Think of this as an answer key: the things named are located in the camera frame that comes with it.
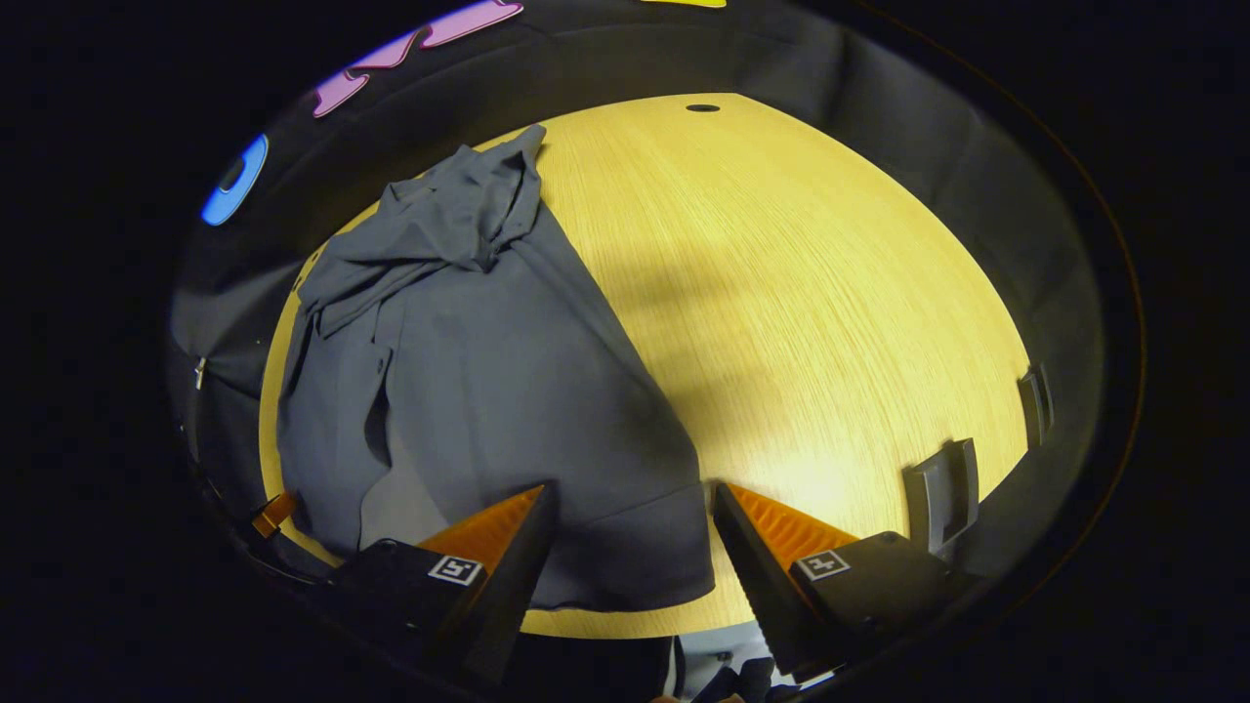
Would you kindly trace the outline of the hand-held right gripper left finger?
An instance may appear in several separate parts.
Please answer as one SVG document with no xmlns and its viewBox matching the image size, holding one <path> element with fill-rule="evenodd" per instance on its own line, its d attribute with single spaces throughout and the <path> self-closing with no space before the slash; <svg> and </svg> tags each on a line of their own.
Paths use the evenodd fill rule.
<svg viewBox="0 0 1250 703">
<path fill-rule="evenodd" d="M 390 663 L 456 689 L 499 685 L 558 530 L 539 484 L 411 545 L 382 539 L 322 583 L 330 620 Z"/>
</svg>

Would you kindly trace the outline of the person's light clothing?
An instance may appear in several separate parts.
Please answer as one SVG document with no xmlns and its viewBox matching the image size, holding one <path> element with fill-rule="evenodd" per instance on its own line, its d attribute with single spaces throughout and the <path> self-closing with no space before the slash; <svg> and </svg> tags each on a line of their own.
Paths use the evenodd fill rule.
<svg viewBox="0 0 1250 703">
<path fill-rule="evenodd" d="M 679 703 L 794 703 L 834 675 L 829 670 L 804 682 L 784 675 L 762 628 L 751 620 L 672 637 L 661 693 Z"/>
</svg>

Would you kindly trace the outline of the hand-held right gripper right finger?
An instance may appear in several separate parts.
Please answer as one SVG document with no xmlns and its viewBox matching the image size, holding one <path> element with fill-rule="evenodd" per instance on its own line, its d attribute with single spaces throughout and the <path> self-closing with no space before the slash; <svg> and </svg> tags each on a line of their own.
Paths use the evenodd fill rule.
<svg viewBox="0 0 1250 703">
<path fill-rule="evenodd" d="M 909 640 L 978 585 L 896 530 L 858 538 L 718 482 L 712 522 L 778 670 L 799 683 Z"/>
</svg>

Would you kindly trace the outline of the grey table clamp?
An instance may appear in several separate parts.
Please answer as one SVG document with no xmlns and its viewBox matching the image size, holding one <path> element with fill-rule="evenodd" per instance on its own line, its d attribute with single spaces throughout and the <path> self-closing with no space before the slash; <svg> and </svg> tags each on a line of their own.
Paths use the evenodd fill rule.
<svg viewBox="0 0 1250 703">
<path fill-rule="evenodd" d="M 1022 419 L 1025 420 L 1026 449 L 1042 445 L 1054 423 L 1050 388 L 1045 367 L 1031 364 L 1018 379 Z"/>
<path fill-rule="evenodd" d="M 979 517 L 978 454 L 972 437 L 948 440 L 932 457 L 902 468 L 901 477 L 909 539 L 930 555 L 952 560 L 958 540 Z"/>
</svg>

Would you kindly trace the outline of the grey button shirt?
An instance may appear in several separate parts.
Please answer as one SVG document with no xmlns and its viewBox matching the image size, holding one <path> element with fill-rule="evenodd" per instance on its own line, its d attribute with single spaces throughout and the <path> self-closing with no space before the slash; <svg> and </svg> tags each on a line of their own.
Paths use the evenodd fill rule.
<svg viewBox="0 0 1250 703">
<path fill-rule="evenodd" d="M 715 583 L 699 458 L 542 199 L 545 138 L 458 148 L 318 251 L 278 384 L 294 522 L 346 558 L 546 485 L 532 608 L 696 600 Z"/>
</svg>

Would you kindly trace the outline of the black backdrop cloth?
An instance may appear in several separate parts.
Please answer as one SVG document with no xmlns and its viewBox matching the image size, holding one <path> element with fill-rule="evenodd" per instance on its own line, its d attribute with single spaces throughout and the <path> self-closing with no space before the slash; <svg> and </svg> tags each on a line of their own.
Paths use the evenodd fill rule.
<svg viewBox="0 0 1250 703">
<path fill-rule="evenodd" d="M 222 216 L 192 228 L 175 286 L 168 378 L 176 427 L 232 517 L 262 503 L 256 420 L 262 357 L 299 264 L 402 173 L 472 138 L 656 95 L 738 93 L 778 108 L 898 179 L 950 226 L 1006 304 L 1054 423 L 982 499 L 958 540 L 996 577 L 1080 527 L 1060 517 L 1108 409 L 1105 264 L 1112 238 L 1071 159 L 1018 108 L 980 108 L 860 28 L 785 0 L 722 10 L 642 0 L 472 0 L 420 23 L 306 93 L 262 133 L 264 158 L 225 178 Z M 344 89 L 339 98 L 335 90 Z M 192 368 L 206 357 L 201 392 Z"/>
</svg>

